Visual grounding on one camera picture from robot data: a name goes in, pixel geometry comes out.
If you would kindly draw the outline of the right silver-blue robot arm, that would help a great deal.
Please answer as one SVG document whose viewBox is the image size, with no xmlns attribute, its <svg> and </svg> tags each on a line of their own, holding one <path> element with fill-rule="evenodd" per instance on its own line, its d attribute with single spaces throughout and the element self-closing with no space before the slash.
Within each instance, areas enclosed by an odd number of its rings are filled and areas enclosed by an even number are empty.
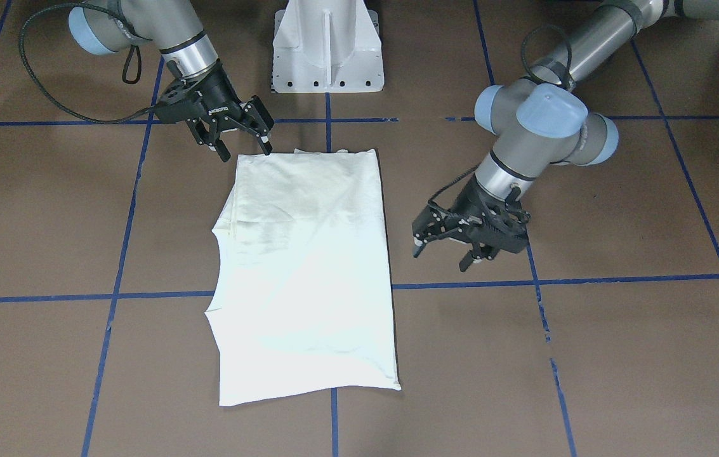
<svg viewBox="0 0 719 457">
<path fill-rule="evenodd" d="M 165 124 L 185 122 L 195 142 L 228 161 L 220 136 L 239 130 L 269 154 L 274 119 L 252 96 L 240 101 L 200 18 L 188 1 L 86 1 L 69 13 L 69 29 L 93 55 L 152 43 L 174 79 L 154 104 Z"/>
</svg>

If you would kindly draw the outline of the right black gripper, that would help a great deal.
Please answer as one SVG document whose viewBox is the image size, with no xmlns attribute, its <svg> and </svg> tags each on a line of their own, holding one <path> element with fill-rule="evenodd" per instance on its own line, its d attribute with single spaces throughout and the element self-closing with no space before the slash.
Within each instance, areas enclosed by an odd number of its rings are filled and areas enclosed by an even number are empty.
<svg viewBox="0 0 719 457">
<path fill-rule="evenodd" d="M 257 138 L 261 153 L 272 153 L 270 130 L 274 119 L 259 96 L 242 101 L 220 60 L 198 76 L 177 77 L 159 96 L 154 115 L 165 124 L 186 122 L 199 145 L 217 153 L 223 162 L 231 154 L 220 134 L 230 130 Z"/>
</svg>

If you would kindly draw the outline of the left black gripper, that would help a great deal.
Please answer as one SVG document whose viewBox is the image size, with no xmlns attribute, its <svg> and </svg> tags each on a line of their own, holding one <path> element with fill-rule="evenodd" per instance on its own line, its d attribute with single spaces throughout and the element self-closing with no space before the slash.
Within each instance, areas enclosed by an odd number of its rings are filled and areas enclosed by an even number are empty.
<svg viewBox="0 0 719 457">
<path fill-rule="evenodd" d="M 417 258 L 431 242 L 452 239 L 472 248 L 459 261 L 459 270 L 484 260 L 493 260 L 500 251 L 519 253 L 527 247 L 527 224 L 531 219 L 522 208 L 522 189 L 511 185 L 504 200 L 489 195 L 475 177 L 467 180 L 450 208 L 437 197 L 458 184 L 465 175 L 444 185 L 429 197 L 423 211 L 412 221 L 412 257 Z"/>
</svg>

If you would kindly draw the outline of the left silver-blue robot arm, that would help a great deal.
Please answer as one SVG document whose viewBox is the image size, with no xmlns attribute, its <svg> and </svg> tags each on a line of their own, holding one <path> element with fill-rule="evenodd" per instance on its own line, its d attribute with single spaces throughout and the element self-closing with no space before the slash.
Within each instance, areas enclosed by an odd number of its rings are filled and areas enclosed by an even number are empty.
<svg viewBox="0 0 719 457">
<path fill-rule="evenodd" d="M 429 197 L 412 221 L 412 256 L 450 239 L 469 245 L 459 262 L 493 260 L 527 247 L 531 217 L 522 199 L 551 165 L 588 167 L 609 159 L 618 145 L 614 121 L 590 112 L 574 89 L 615 52 L 661 18 L 719 21 L 719 1 L 603 1 L 571 34 L 557 26 L 560 44 L 530 63 L 521 45 L 524 75 L 509 86 L 489 86 L 475 102 L 475 121 L 498 139 L 481 163 L 461 174 L 465 185 L 449 208 Z"/>
</svg>

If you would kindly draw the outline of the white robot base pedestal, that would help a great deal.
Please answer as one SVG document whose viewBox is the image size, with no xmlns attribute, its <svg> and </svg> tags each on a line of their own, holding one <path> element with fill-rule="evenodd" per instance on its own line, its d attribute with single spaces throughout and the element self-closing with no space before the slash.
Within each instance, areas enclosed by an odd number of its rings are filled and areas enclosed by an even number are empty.
<svg viewBox="0 0 719 457">
<path fill-rule="evenodd" d="M 379 15 L 363 1 L 290 1 L 274 15 L 276 93 L 374 93 L 385 87 Z"/>
</svg>

